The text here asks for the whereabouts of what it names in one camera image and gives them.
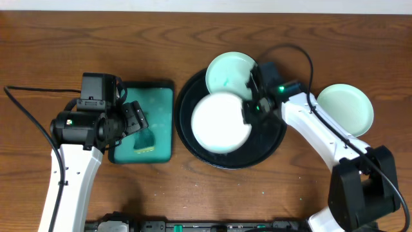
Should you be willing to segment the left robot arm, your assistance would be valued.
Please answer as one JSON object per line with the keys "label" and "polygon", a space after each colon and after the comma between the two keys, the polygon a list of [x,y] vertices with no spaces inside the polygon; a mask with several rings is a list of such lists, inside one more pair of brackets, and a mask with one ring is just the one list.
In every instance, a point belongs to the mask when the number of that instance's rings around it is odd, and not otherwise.
{"label": "left robot arm", "polygon": [[148,127],[137,101],[126,102],[121,78],[84,73],[76,111],[50,125],[51,176],[39,231],[83,231],[91,189],[107,146]]}

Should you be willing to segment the mint plate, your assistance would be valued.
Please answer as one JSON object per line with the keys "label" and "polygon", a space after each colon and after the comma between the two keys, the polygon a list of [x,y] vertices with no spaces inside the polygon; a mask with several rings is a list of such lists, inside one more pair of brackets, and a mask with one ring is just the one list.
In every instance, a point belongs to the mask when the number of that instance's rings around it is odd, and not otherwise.
{"label": "mint plate", "polygon": [[333,84],[317,97],[323,110],[351,135],[364,135],[374,120],[373,105],[367,95],[349,84]]}
{"label": "mint plate", "polygon": [[255,65],[253,58],[241,52],[227,52],[217,56],[205,74],[209,93],[230,92],[244,100],[251,100],[252,90],[247,87],[247,83]]}

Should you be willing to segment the green scrubbing sponge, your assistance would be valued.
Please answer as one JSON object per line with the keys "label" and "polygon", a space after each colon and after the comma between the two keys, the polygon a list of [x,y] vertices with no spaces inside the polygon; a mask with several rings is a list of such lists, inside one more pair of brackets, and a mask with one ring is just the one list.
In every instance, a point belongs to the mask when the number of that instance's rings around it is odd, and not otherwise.
{"label": "green scrubbing sponge", "polygon": [[135,153],[145,153],[155,149],[155,135],[149,128],[136,132],[134,139]]}

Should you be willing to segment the white plate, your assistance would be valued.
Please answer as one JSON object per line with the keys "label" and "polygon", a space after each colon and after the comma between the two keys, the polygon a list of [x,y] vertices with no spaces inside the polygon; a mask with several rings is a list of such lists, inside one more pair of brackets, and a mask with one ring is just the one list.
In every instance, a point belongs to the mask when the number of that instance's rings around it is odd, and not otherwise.
{"label": "white plate", "polygon": [[242,99],[229,92],[212,93],[202,98],[191,116],[191,130],[202,148],[224,154],[240,148],[252,126],[244,123]]}

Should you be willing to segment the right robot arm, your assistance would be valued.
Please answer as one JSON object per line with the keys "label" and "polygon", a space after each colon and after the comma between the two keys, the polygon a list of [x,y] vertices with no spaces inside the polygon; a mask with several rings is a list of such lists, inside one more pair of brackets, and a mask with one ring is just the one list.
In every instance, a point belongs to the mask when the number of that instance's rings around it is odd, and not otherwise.
{"label": "right robot arm", "polygon": [[276,85],[255,64],[246,86],[252,98],[242,105],[245,123],[283,121],[306,139],[332,173],[327,207],[307,220],[311,231],[356,231],[405,206],[387,147],[372,148],[350,135],[300,82]]}

